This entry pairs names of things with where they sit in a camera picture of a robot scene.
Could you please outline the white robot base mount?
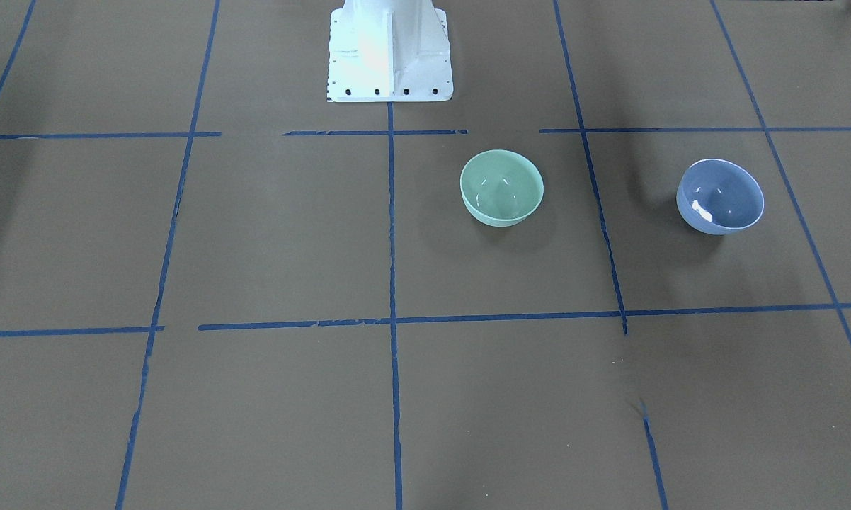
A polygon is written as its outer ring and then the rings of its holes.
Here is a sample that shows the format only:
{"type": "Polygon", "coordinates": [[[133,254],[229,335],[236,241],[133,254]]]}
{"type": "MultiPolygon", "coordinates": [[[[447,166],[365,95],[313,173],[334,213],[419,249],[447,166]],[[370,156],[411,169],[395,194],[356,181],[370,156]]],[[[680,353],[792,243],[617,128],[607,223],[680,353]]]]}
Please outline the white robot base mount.
{"type": "Polygon", "coordinates": [[[345,1],[329,17],[326,100],[449,101],[448,19],[432,1],[345,1]]]}

